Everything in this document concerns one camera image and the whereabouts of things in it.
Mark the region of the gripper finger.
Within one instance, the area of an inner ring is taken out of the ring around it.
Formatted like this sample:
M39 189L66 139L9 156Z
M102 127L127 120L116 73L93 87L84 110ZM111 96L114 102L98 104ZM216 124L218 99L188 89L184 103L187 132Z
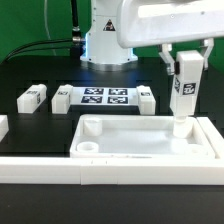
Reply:
M171 56L172 45L171 44L161 44L159 46L159 56L166 64L167 73L169 75L175 74L175 60Z
M201 55L204 58L204 69L208 69L208 59L214 47L214 39L208 38L201 42Z

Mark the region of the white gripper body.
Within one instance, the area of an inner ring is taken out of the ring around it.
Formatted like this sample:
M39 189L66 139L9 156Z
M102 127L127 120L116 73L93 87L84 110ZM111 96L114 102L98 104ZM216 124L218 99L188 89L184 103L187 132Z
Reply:
M117 40L123 48L224 36L224 0L123 0Z

